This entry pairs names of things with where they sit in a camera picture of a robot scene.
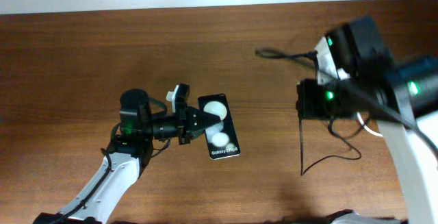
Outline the black Galaxy smartphone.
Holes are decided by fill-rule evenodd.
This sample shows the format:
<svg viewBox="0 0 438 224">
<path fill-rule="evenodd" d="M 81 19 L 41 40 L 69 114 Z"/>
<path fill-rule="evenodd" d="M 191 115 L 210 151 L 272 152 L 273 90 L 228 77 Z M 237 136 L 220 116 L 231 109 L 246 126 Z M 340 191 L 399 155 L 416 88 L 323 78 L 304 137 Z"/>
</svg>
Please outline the black Galaxy smartphone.
<svg viewBox="0 0 438 224">
<path fill-rule="evenodd" d="M 231 111 L 225 94 L 207 95 L 198 98 L 199 108 L 220 117 L 220 122 L 205 130 L 209 157 L 220 160 L 239 156 L 240 145 L 235 132 Z"/>
</svg>

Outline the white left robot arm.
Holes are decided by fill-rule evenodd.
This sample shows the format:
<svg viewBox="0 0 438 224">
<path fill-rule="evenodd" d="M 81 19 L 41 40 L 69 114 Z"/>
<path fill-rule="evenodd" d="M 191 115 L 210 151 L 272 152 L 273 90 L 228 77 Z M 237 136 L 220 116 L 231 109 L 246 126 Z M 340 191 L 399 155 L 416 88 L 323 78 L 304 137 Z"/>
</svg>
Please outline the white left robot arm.
<svg viewBox="0 0 438 224">
<path fill-rule="evenodd" d="M 41 213 L 35 223 L 106 223 L 114 208 L 160 149 L 154 140 L 166 144 L 177 138 L 186 145 L 227 116 L 226 105 L 208 102 L 202 110 L 187 104 L 190 87 L 179 84 L 166 99 L 172 109 L 141 89 L 120 97 L 120 122 L 101 150 L 103 161 L 81 192 L 56 214 Z"/>
</svg>

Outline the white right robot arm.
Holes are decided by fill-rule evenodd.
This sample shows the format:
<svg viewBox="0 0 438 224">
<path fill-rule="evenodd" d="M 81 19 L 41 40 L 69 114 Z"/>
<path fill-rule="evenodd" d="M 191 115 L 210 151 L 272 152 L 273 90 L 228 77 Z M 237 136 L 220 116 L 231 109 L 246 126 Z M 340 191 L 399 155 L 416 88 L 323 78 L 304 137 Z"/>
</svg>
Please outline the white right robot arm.
<svg viewBox="0 0 438 224">
<path fill-rule="evenodd" d="M 396 166 L 410 223 L 437 222 L 437 60 L 397 64 L 374 20 L 344 23 L 310 53 L 316 77 L 297 85 L 298 118 L 377 122 Z"/>
</svg>

